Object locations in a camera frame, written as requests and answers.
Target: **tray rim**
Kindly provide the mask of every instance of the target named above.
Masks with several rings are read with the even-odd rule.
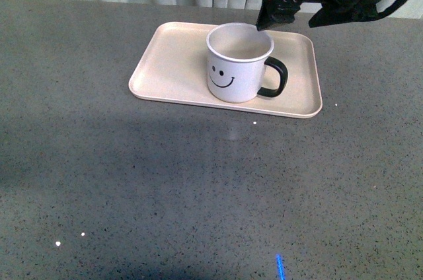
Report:
[[[199,107],[205,107],[205,108],[219,108],[219,109],[224,109],[224,110],[235,110],[238,112],[250,112],[250,113],[255,113],[255,114],[267,114],[267,115],[273,115],[273,116],[280,116],[280,117],[289,117],[289,118],[299,118],[299,119],[307,119],[307,118],[312,118],[313,116],[316,116],[323,108],[323,99],[322,99],[322,92],[321,92],[321,88],[320,88],[320,80],[319,80],[319,74],[317,72],[317,63],[316,63],[316,56],[315,56],[315,50],[314,50],[314,44],[311,41],[310,38],[308,38],[307,36],[304,36],[303,34],[299,34],[296,32],[282,32],[282,31],[275,31],[275,30],[266,30],[268,33],[276,33],[276,34],[284,34],[284,35],[288,35],[288,36],[300,36],[301,39],[305,39],[307,41],[307,43],[310,44],[311,47],[311,55],[313,56],[313,72],[314,74],[316,74],[316,80],[317,80],[317,89],[319,91],[319,107],[308,114],[298,114],[298,113],[291,113],[291,112],[275,112],[273,110],[266,110],[266,109],[258,109],[258,108],[250,108],[250,107],[244,107],[242,106],[243,103],[226,103],[226,102],[222,102],[222,104],[215,104],[215,103],[209,103],[209,102],[193,102],[193,101],[189,101],[189,100],[175,100],[172,98],[165,98],[165,97],[161,97],[158,98],[156,96],[149,96],[149,95],[143,95],[143,94],[139,94],[137,92],[137,90],[134,89],[134,81],[135,78],[137,77],[137,71],[139,69],[139,66],[142,64],[143,59],[144,59],[144,55],[148,54],[148,51],[153,47],[153,44],[155,43],[155,40],[157,39],[157,37],[160,35],[161,31],[166,30],[168,28],[171,28],[172,26],[174,27],[178,27],[178,26],[183,26],[183,27],[190,27],[190,26],[199,26],[199,27],[203,27],[203,26],[207,26],[210,28],[214,28],[216,26],[218,26],[218,24],[200,24],[200,23],[195,23],[195,22],[179,22],[179,21],[170,21],[170,22],[165,22],[163,24],[161,24],[160,26],[158,26],[153,34],[153,36],[151,37],[141,59],[138,61],[138,64],[135,67],[135,70],[133,71],[131,78],[128,82],[128,87],[131,91],[131,93],[137,97],[140,98],[142,100],[151,100],[151,101],[155,101],[155,102],[168,102],[168,103],[173,103],[173,104],[183,104],[183,105],[191,105],[191,106],[199,106]]]

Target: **tray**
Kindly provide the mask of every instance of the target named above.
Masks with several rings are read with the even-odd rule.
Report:
[[[282,60],[289,77],[281,95],[241,104],[223,102],[207,86],[207,33],[210,24],[168,22],[154,33],[129,81],[144,100],[172,102],[292,118],[310,118],[322,109],[313,43],[301,34],[267,31],[275,42],[271,56]],[[276,88],[279,76],[267,69],[263,86]]]

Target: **mug rim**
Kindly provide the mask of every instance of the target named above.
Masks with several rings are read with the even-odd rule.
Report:
[[[210,36],[216,31],[219,30],[220,28],[224,28],[224,27],[229,27],[229,26],[244,26],[244,27],[249,27],[249,28],[254,28],[255,30],[257,30],[257,27],[253,24],[247,24],[245,22],[228,22],[227,24],[220,24],[219,26],[216,26],[215,28],[211,29],[209,31],[209,33],[207,34],[207,38],[206,38],[206,43],[207,43],[207,47],[208,49],[213,52],[216,56],[230,61],[230,62],[236,62],[236,63],[250,63],[250,62],[255,62],[255,61],[260,61],[263,60],[264,58],[268,57],[274,49],[274,41],[273,38],[266,32],[266,31],[258,31],[259,33],[263,33],[264,35],[267,36],[267,38],[270,41],[270,48],[269,50],[264,53],[263,55],[259,56],[259,57],[252,57],[249,59],[238,59],[236,57],[228,57],[226,55],[223,55],[219,52],[217,52],[211,45],[210,45]]]

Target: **speckled stone surface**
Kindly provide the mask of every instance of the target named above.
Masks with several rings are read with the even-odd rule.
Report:
[[[160,24],[256,12],[0,6],[0,279],[423,279],[422,21],[281,27],[323,94],[295,120],[128,89]]]

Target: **mug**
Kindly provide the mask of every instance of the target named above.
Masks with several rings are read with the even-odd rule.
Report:
[[[242,103],[257,95],[276,97],[288,80],[288,70],[278,59],[270,57],[273,39],[256,26],[240,22],[222,24],[210,30],[208,47],[207,84],[210,92],[220,100]],[[261,87],[266,66],[280,76],[279,87]]]

